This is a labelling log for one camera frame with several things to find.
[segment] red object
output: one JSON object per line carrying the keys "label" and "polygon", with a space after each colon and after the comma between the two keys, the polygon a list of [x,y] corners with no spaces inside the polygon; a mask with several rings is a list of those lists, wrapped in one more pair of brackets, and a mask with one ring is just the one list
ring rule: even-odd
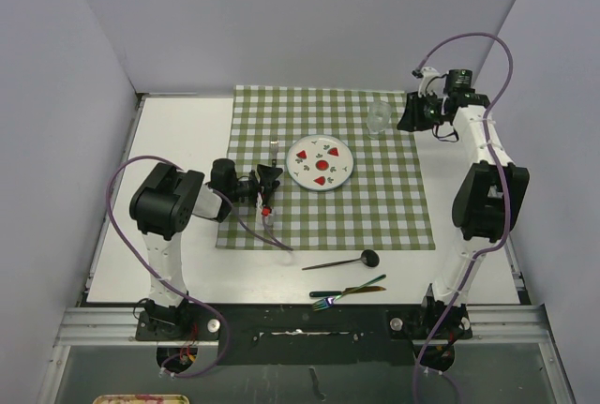
{"label": "red object", "polygon": [[319,160],[317,162],[317,170],[327,170],[329,168],[329,164],[327,163],[326,160]]}

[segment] transparent cup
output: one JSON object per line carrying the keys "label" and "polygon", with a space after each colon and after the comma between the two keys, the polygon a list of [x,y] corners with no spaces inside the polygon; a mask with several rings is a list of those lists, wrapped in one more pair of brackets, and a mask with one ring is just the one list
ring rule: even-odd
{"label": "transparent cup", "polygon": [[379,139],[387,129],[392,118],[392,106],[384,101],[373,101],[368,105],[367,135]]}

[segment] white wall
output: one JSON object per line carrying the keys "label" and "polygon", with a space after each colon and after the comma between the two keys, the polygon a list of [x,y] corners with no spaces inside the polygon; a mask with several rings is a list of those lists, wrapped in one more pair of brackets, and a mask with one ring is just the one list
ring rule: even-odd
{"label": "white wall", "polygon": [[[232,92],[237,83],[413,87],[445,37],[496,33],[514,0],[87,0],[136,90]],[[477,70],[486,40],[436,62]]]}
{"label": "white wall", "polygon": [[[579,403],[600,396],[599,23],[598,0],[517,0],[500,32],[515,76],[495,112],[502,141],[532,177],[517,253]],[[494,48],[477,90],[495,93],[505,65]]]}
{"label": "white wall", "polygon": [[0,394],[34,402],[135,96],[84,0],[0,0]]}

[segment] white table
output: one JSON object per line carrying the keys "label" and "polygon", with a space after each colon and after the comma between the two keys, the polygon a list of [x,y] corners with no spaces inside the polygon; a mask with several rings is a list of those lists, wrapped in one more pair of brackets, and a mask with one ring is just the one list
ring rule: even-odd
{"label": "white table", "polygon": [[[147,98],[129,157],[161,156],[208,176],[213,160],[226,157],[232,110],[232,98]],[[386,292],[352,295],[345,302],[420,303],[457,235],[451,221],[452,201],[469,165],[460,143],[437,142],[430,133],[417,133],[415,138],[436,250],[378,251],[381,263],[374,270],[356,263],[301,271],[304,266],[352,259],[360,253],[217,249],[217,223],[193,217],[184,231],[182,245],[184,279],[190,294],[209,303],[301,304],[312,301],[308,298],[310,291],[341,290],[386,273],[387,279],[381,283]],[[146,160],[126,169],[114,207],[117,221],[142,253],[142,235],[128,215],[128,206],[155,163]],[[99,242],[88,302],[134,303],[146,297],[149,275],[114,229],[110,227]],[[472,284],[470,303],[519,303],[505,252],[487,255]]]}

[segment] checkered placemat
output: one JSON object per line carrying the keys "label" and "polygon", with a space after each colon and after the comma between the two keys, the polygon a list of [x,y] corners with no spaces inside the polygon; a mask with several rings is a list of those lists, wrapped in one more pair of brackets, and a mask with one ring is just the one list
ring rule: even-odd
{"label": "checkered placemat", "polygon": [[[361,92],[312,88],[237,86],[228,158],[238,175],[270,165],[269,140],[277,133],[277,165],[284,169],[271,202],[274,233],[295,249],[434,249],[419,159],[412,134],[391,127],[379,140],[367,136],[368,103],[403,112],[400,92]],[[354,171],[341,187],[308,191],[285,171],[294,142],[312,134],[338,137],[354,156]],[[238,204],[248,226],[264,234],[256,209]],[[217,247],[268,249],[242,229],[233,216],[220,224]]]}

